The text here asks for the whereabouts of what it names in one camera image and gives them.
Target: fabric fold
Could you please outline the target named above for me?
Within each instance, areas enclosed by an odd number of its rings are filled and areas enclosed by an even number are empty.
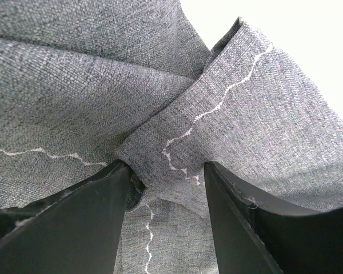
[[[24,206],[93,175],[115,160],[131,132],[193,82],[0,39],[0,182],[9,181],[1,185],[7,189],[0,191],[0,206]]]
[[[117,156],[155,195],[200,216],[208,215],[202,167],[211,160],[296,204],[343,206],[343,121],[259,29],[238,20],[230,32],[198,80]]]
[[[0,38],[193,79],[209,55],[177,0],[2,0]]]

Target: black plastic piece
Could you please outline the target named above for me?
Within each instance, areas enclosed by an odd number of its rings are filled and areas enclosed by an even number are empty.
[[[24,208],[0,210],[0,274],[110,274],[131,186],[116,161]]]
[[[288,203],[216,162],[205,184],[220,274],[343,273],[343,208]]]

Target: white zigzag stitching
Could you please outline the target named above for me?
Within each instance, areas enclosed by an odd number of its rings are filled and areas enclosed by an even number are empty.
[[[52,154],[49,154],[47,151],[45,151],[42,147],[33,148],[31,150],[26,150],[26,151],[21,151],[21,152],[7,152],[7,151],[0,148],[0,152],[3,152],[5,155],[8,155],[8,156],[16,156],[16,155],[20,155],[20,154],[24,154],[24,153],[28,153],[28,152],[41,152],[41,153],[46,154],[51,159],[71,157],[71,158],[75,158],[75,159],[80,160],[80,162],[84,166],[94,166],[94,165],[100,165],[100,166],[104,166],[104,167],[107,166],[107,163],[105,163],[105,162],[99,162],[99,163],[86,162],[77,153],[66,154],[66,155],[52,155]]]
[[[253,62],[253,64],[252,64],[252,67],[251,67],[249,73],[247,74],[247,76],[244,77],[240,82],[235,83],[235,84],[231,84],[230,86],[228,86],[228,87],[225,89],[225,92],[224,92],[224,95],[223,95],[221,101],[220,101],[212,110],[207,111],[207,112],[202,113],[202,114],[199,114],[199,115],[197,115],[196,117],[194,117],[194,121],[193,121],[193,123],[192,123],[192,126],[191,126],[184,134],[182,134],[182,135],[179,136],[179,137],[175,137],[175,138],[173,138],[173,139],[167,140],[166,146],[165,146],[165,147],[163,148],[163,150],[162,150],[162,154],[163,154],[164,156],[166,156],[166,158],[167,158],[167,160],[168,160],[168,162],[169,162],[169,167],[170,167],[171,170],[180,170],[180,171],[182,171],[182,172],[185,174],[185,180],[189,180],[189,179],[191,179],[191,178],[195,178],[196,181],[197,181],[197,185],[201,184],[200,178],[199,178],[198,175],[197,175],[197,176],[188,177],[188,170],[187,170],[187,168],[177,169],[176,167],[174,167],[174,166],[172,165],[172,157],[170,156],[170,152],[167,152],[166,149],[167,149],[172,143],[174,143],[176,140],[179,140],[179,139],[182,139],[182,138],[184,138],[184,137],[189,136],[189,135],[192,133],[192,131],[193,131],[194,126],[196,125],[196,123],[197,123],[199,120],[201,120],[204,116],[206,116],[206,115],[208,115],[208,114],[212,114],[212,113],[214,113],[215,111],[219,110],[219,109],[221,108],[222,104],[224,103],[225,98],[226,98],[226,96],[228,95],[228,92],[229,92],[233,87],[239,86],[239,85],[244,84],[245,82],[247,82],[247,81],[250,79],[250,77],[252,77],[253,71],[254,71],[254,69],[255,69],[255,67],[256,67],[256,64],[257,64],[257,62],[259,61],[259,59],[260,59],[263,55],[265,55],[265,54],[271,52],[272,50],[273,50],[273,45],[270,44],[264,52],[257,54],[257,55],[254,57],[254,62]]]
[[[155,214],[154,214],[154,212],[150,209],[150,207],[149,207],[148,204],[146,204],[146,206],[147,206],[147,208],[149,209],[149,211],[150,211],[150,213],[151,213],[151,216],[150,216],[150,221],[148,221],[148,223],[147,223],[147,225],[146,225],[146,229],[147,229],[148,231],[150,231],[150,240],[149,240],[149,242],[147,243],[147,246],[145,247],[147,253],[149,254],[149,259],[148,259],[148,261],[147,261],[147,263],[146,263],[146,265],[145,265],[145,272],[146,272],[147,274],[150,274],[149,271],[147,270],[147,268],[149,267],[149,263],[150,263],[151,258],[153,257],[153,255],[152,255],[151,252],[150,252],[149,244],[152,242],[153,237],[154,237],[154,234],[153,234],[153,232],[151,231],[151,229],[150,229],[149,226],[150,226],[150,223],[151,223],[151,221],[153,220]]]

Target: white background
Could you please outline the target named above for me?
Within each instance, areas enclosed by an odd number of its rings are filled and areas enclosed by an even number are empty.
[[[343,0],[180,0],[211,49],[241,16],[290,54],[343,119]]]

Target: heathered gray fabric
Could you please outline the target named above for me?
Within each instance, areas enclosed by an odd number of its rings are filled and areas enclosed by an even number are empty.
[[[249,24],[209,52],[177,0],[0,1],[0,208],[116,158],[147,189],[114,273],[218,273],[208,160],[291,202],[343,206],[343,121]]]
[[[203,217],[202,168],[211,160],[296,204],[343,206],[343,121],[287,54],[236,24],[200,78],[117,155],[159,197]]]

